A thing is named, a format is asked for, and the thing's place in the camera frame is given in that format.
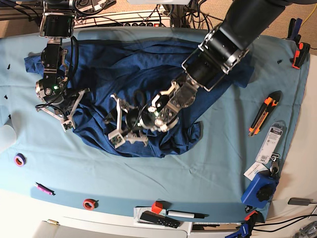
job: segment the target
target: box cutter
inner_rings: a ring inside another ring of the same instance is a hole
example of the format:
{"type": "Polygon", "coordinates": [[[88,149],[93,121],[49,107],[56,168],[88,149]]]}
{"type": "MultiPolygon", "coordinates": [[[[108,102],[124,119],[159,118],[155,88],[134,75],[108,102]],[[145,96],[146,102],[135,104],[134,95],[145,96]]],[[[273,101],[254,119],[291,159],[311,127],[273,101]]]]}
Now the box cutter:
{"type": "Polygon", "coordinates": [[[274,108],[281,99],[282,92],[275,91],[271,93],[260,107],[256,118],[254,119],[251,127],[249,128],[249,136],[253,136],[259,133],[262,129],[264,122],[268,118],[268,115],[273,112],[274,108]]]}

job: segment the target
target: remote control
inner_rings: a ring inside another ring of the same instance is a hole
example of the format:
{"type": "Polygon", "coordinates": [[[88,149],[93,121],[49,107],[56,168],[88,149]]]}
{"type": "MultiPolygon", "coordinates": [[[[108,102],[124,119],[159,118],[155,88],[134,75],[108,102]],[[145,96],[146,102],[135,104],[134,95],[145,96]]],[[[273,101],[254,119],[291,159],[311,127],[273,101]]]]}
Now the remote control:
{"type": "Polygon", "coordinates": [[[144,213],[142,213],[140,220],[144,220],[147,222],[152,222],[154,224],[157,225],[162,225],[162,226],[166,226],[166,227],[173,227],[173,228],[177,228],[180,225],[180,222],[168,217],[164,217],[158,214],[155,214],[153,212],[150,211],[146,211],[144,213]]]}

